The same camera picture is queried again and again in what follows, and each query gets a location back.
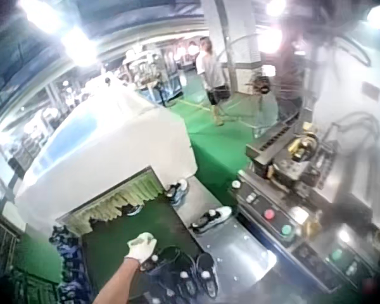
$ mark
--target machine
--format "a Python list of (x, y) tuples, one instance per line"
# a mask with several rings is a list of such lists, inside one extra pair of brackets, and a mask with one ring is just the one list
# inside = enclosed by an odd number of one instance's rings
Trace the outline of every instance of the machine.
[(231, 192), (258, 240), (319, 290), (360, 290), (380, 272), (377, 156), (372, 149), (342, 155), (330, 130), (300, 129), (298, 115), (247, 145), (251, 163)]

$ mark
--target pillar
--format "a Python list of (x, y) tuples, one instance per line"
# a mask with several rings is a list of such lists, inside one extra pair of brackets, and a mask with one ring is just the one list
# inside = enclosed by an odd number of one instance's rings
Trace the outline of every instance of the pillar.
[(252, 0), (201, 0), (201, 4), (231, 90), (250, 94), (247, 84), (261, 65)]

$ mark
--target person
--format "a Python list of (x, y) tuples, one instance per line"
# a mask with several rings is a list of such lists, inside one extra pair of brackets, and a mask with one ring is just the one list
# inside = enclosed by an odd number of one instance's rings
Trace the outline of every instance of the person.
[(223, 125), (224, 122), (219, 117), (220, 93), (227, 92), (225, 86), (225, 77), (218, 62), (217, 57), (213, 53), (213, 45), (209, 38), (201, 39), (201, 52), (196, 59), (197, 74), (203, 79), (203, 85), (206, 90), (208, 100), (211, 103), (211, 110), (216, 125)]
[(104, 285), (93, 304), (126, 304), (134, 274), (139, 266), (151, 257), (156, 239), (144, 232), (128, 242), (129, 253), (113, 277)]

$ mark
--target white glove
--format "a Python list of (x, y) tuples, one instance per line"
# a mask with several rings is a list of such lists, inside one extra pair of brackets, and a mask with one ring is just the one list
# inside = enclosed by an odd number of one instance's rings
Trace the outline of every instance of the white glove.
[(125, 257), (133, 258), (142, 264), (152, 255), (156, 246), (156, 239), (149, 232), (144, 232), (127, 244), (129, 253)]

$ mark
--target red button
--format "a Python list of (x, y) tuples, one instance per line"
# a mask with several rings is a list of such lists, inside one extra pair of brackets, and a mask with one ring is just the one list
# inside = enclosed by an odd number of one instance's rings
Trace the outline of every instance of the red button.
[(267, 209), (264, 213), (265, 219), (272, 220), (274, 218), (274, 211), (272, 209)]

